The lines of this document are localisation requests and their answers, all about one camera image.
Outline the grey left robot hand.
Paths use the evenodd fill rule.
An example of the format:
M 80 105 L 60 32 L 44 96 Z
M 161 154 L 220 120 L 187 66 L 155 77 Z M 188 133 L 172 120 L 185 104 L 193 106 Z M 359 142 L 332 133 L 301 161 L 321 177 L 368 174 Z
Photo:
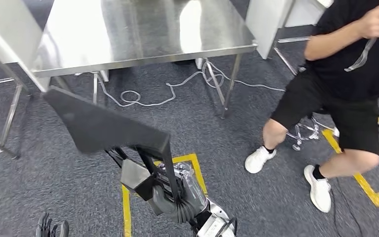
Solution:
M 35 237 L 56 237 L 56 232 L 59 230 L 59 237 L 68 237 L 70 226 L 68 221 L 63 221 L 60 224 L 52 225 L 52 218 L 48 212 L 44 212 L 38 220 Z

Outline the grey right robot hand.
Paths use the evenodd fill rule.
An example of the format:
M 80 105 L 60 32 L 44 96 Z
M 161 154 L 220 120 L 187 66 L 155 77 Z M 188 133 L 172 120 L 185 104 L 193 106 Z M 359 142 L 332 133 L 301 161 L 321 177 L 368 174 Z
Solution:
M 152 188 L 152 199 L 149 200 L 149 204 L 156 215 L 164 214 L 176 223 L 184 223 L 205 210 L 209 202 L 189 163 L 178 162 L 173 167 L 178 181 L 180 203 L 173 202 L 167 194 L 167 184 L 156 184 Z

